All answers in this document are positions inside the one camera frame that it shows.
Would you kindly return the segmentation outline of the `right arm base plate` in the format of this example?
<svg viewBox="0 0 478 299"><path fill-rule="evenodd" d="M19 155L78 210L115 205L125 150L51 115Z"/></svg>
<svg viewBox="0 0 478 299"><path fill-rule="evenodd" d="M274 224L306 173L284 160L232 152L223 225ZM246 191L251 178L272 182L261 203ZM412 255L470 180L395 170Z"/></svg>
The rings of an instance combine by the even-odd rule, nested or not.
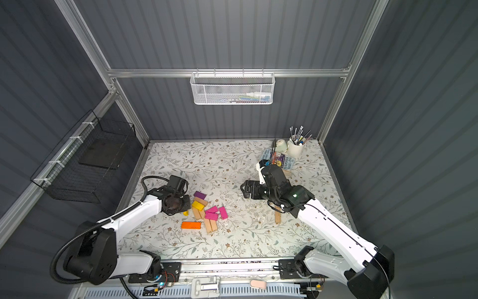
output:
<svg viewBox="0 0 478 299"><path fill-rule="evenodd" d="M313 274L302 262L295 259L280 259L273 269L279 271L281 279L327 279L327 276Z"/></svg>

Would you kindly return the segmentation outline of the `orange block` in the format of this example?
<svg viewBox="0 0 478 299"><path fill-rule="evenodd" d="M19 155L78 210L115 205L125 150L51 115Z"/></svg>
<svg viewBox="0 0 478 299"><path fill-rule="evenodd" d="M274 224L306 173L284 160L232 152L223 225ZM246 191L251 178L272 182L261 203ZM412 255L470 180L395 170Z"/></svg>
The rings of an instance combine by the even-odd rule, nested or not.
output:
<svg viewBox="0 0 478 299"><path fill-rule="evenodd" d="M182 222L181 229L185 230L200 230L202 223L200 222Z"/></svg>

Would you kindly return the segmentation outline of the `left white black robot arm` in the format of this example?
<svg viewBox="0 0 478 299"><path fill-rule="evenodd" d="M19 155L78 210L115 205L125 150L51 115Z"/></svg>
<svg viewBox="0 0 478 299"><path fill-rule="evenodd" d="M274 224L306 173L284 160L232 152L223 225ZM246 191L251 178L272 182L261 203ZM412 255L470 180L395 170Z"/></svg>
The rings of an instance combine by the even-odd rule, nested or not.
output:
<svg viewBox="0 0 478 299"><path fill-rule="evenodd" d="M147 179L141 178L143 195L132 206L95 223L86 221L78 226L75 236L52 258L49 274L54 281L100 285L127 275L143 275L153 283L164 279L159 255L148 250L127 254L117 251L124 236L149 218L160 213L173 216L191 207L186 179L172 175L163 179L165 185L153 189L148 189Z"/></svg>

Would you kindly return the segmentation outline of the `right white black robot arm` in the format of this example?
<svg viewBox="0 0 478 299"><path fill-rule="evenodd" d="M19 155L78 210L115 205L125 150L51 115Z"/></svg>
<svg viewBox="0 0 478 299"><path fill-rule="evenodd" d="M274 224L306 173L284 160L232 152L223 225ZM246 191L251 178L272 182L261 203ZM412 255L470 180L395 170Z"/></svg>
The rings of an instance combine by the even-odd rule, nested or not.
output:
<svg viewBox="0 0 478 299"><path fill-rule="evenodd" d="M282 169L266 160L256 164L257 181L240 187L244 198L265 200L270 208L294 218L318 232L340 254L327 255L305 246L294 257L293 268L304 278L323 275L348 287L357 299L379 299L391 294L395 276L395 254L377 247L342 224L308 189L292 185Z"/></svg>

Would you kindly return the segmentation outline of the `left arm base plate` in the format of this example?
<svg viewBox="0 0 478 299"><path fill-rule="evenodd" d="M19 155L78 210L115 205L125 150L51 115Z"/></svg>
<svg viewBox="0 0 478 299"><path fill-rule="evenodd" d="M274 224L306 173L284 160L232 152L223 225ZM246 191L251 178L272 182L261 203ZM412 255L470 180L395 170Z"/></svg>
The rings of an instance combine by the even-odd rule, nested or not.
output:
<svg viewBox="0 0 478 299"><path fill-rule="evenodd" d="M162 262L152 266L145 274L131 274L130 284L176 283L179 280L182 264L180 262Z"/></svg>

